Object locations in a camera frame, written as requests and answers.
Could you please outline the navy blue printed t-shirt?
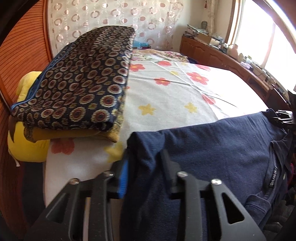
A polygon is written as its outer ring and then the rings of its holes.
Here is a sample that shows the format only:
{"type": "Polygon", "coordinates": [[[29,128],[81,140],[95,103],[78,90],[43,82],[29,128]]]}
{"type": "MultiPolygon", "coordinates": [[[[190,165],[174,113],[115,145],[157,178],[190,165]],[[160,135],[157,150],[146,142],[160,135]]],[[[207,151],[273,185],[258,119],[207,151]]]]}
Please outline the navy blue printed t-shirt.
{"type": "Polygon", "coordinates": [[[287,191],[292,133],[273,125],[272,109],[183,128],[134,132],[127,141],[128,186],[121,240],[176,240],[180,203],[165,190],[159,152],[197,179],[220,179],[264,227],[287,191]]]}

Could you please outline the yellow plush toy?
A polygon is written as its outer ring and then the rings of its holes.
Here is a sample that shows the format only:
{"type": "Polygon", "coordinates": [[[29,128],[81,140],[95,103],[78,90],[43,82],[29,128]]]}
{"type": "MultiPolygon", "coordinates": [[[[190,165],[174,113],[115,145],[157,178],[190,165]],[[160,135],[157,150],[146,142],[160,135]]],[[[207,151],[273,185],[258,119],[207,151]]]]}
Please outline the yellow plush toy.
{"type": "MultiPolygon", "coordinates": [[[[16,89],[18,102],[26,99],[30,87],[40,74],[40,71],[31,71],[21,78],[16,89]]],[[[37,141],[35,143],[28,141],[23,134],[23,123],[16,122],[12,116],[9,116],[8,128],[8,151],[17,163],[17,166],[19,162],[42,163],[46,161],[50,144],[49,140],[37,141]]]]}

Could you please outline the white plastic bottle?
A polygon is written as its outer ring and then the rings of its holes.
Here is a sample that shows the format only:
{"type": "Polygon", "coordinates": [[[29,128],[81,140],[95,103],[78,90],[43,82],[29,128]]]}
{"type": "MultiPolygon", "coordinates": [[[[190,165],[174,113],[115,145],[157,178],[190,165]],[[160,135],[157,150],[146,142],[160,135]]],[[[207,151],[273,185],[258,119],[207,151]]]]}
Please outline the white plastic bottle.
{"type": "Polygon", "coordinates": [[[231,45],[231,48],[229,48],[229,56],[231,56],[234,59],[238,59],[238,45],[233,44],[231,45]]]}

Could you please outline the wooden sideboard cabinet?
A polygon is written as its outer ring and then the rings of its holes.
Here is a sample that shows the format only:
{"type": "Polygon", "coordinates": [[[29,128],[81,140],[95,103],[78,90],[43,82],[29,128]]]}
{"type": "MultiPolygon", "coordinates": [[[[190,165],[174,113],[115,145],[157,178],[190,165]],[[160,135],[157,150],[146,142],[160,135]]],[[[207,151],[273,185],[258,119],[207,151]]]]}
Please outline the wooden sideboard cabinet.
{"type": "Polygon", "coordinates": [[[260,79],[227,54],[186,36],[182,36],[180,53],[195,60],[198,64],[229,70],[236,74],[259,95],[269,108],[290,110],[288,102],[273,84],[260,79]]]}

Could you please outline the cardboard box on cabinet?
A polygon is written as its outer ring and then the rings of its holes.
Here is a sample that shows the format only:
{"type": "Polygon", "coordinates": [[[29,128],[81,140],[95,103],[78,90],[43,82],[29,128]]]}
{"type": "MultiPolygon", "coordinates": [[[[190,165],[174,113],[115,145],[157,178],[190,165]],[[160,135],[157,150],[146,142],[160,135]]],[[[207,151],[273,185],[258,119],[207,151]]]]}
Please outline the cardboard box on cabinet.
{"type": "Polygon", "coordinates": [[[212,38],[211,36],[205,35],[203,33],[198,33],[196,38],[198,41],[203,42],[207,45],[218,46],[220,44],[220,41],[212,38]]]}

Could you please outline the dark patterned folded quilt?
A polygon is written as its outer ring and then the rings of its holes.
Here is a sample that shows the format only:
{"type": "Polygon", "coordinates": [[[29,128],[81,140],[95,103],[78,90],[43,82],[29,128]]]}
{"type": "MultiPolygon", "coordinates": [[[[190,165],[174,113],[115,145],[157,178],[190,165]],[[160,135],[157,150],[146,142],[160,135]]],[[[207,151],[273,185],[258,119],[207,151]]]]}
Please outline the dark patterned folded quilt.
{"type": "Polygon", "coordinates": [[[119,140],[135,30],[103,26],[66,45],[11,107],[30,142],[119,140]]]}

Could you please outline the stack of papers on cabinet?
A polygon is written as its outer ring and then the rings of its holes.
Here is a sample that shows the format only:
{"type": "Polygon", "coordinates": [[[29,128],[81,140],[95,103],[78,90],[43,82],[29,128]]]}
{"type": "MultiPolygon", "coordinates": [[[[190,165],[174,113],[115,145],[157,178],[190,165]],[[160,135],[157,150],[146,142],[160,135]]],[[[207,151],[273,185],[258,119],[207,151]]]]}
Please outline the stack of papers on cabinet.
{"type": "Polygon", "coordinates": [[[204,33],[204,30],[203,29],[199,29],[199,28],[195,28],[195,27],[193,27],[191,25],[187,25],[187,32],[190,35],[197,36],[200,33],[204,33]]]}

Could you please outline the white red-flower bed sheet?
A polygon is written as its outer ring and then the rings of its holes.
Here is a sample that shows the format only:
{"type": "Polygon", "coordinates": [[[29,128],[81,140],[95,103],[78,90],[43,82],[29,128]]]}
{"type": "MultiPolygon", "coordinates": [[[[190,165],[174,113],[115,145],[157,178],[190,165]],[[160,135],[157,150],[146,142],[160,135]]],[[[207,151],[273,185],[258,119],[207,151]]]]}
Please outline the white red-flower bed sheet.
{"type": "Polygon", "coordinates": [[[44,198],[49,204],[72,178],[92,179],[121,158],[130,134],[158,131],[266,110],[236,74],[182,62],[133,61],[119,141],[102,137],[51,140],[45,163],[44,198]]]}

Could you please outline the sheer circle-pattern curtain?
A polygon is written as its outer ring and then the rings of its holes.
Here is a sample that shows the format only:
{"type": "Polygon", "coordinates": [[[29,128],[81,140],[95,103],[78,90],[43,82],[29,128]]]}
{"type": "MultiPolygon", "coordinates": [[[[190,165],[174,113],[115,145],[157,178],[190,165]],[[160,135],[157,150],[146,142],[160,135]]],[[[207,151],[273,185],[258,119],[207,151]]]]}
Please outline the sheer circle-pattern curtain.
{"type": "Polygon", "coordinates": [[[135,40],[153,49],[173,47],[183,1],[48,1],[48,29],[53,55],[82,34],[107,25],[128,26],[135,40]]]}

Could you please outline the floral beige blanket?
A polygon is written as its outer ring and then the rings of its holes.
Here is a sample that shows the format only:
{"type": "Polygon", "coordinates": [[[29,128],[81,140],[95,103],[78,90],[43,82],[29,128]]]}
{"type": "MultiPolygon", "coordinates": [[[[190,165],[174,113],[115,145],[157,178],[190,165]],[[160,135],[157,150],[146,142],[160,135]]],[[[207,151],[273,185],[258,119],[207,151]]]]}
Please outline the floral beige blanket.
{"type": "Polygon", "coordinates": [[[154,49],[135,49],[132,52],[132,61],[172,61],[197,64],[197,61],[179,52],[159,51],[154,49]]]}

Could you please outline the blue box at headboard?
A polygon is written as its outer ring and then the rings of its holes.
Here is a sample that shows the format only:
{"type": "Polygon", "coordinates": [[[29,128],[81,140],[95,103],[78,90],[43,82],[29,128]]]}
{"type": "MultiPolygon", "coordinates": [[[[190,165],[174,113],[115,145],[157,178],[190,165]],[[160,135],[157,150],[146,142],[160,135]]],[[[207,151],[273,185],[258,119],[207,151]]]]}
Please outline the blue box at headboard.
{"type": "Polygon", "coordinates": [[[148,43],[143,43],[143,42],[134,40],[132,47],[133,49],[149,49],[150,45],[148,43]]]}

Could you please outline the wooden louvered wardrobe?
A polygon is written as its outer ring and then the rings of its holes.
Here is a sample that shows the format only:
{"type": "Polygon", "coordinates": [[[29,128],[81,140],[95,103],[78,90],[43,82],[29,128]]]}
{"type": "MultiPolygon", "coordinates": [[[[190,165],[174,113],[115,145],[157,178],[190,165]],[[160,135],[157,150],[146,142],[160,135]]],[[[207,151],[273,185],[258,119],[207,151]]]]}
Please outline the wooden louvered wardrobe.
{"type": "Polygon", "coordinates": [[[29,227],[21,201],[24,167],[8,152],[8,123],[20,79],[52,60],[47,8],[47,1],[1,1],[1,217],[19,238],[29,227]]]}

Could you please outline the window with wooden frame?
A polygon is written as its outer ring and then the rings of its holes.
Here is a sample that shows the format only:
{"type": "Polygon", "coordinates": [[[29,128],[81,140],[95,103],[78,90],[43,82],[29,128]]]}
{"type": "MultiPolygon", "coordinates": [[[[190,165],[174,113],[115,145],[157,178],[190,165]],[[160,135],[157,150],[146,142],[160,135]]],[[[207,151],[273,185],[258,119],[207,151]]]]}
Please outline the window with wooden frame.
{"type": "Polygon", "coordinates": [[[232,1],[229,45],[250,57],[286,90],[295,90],[295,51],[280,26],[255,1],[232,1]]]}

